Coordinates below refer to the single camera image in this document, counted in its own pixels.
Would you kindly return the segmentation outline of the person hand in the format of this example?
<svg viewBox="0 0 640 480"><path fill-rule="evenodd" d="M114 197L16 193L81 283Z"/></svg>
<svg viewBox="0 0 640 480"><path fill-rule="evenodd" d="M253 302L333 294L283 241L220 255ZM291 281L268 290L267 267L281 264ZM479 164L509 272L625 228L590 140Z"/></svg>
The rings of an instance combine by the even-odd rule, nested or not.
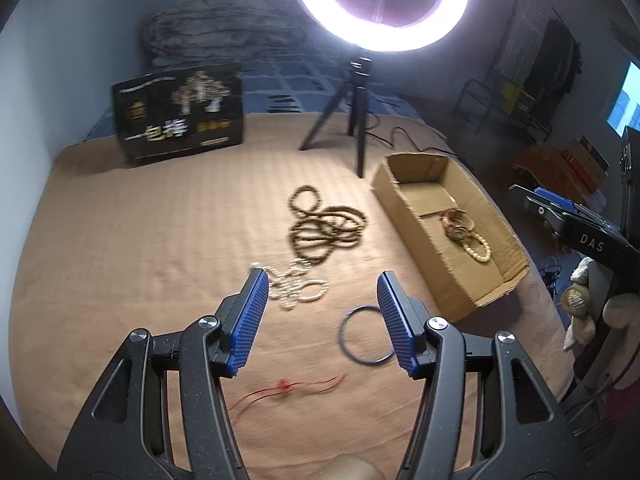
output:
<svg viewBox="0 0 640 480"><path fill-rule="evenodd" d="M384 480L385 476L370 460L337 455L307 477L308 480Z"/></svg>

